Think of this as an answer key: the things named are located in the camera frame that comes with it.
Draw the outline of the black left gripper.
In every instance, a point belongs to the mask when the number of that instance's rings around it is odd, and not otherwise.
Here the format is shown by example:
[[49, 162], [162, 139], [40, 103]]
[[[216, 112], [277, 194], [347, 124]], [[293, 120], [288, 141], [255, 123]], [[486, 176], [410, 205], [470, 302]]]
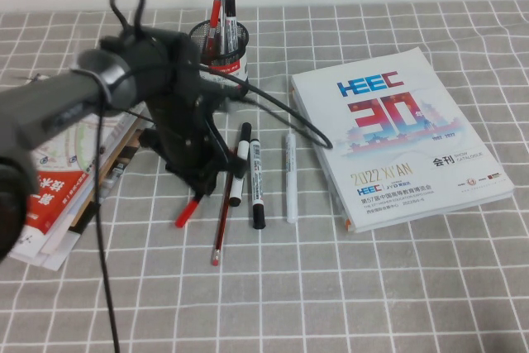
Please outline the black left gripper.
[[197, 195], [210, 196], [220, 171], [241, 177], [246, 161], [232, 153], [220, 136], [213, 113], [227, 99], [242, 99], [237, 86], [207, 79], [141, 84], [138, 98], [154, 119], [166, 161]]

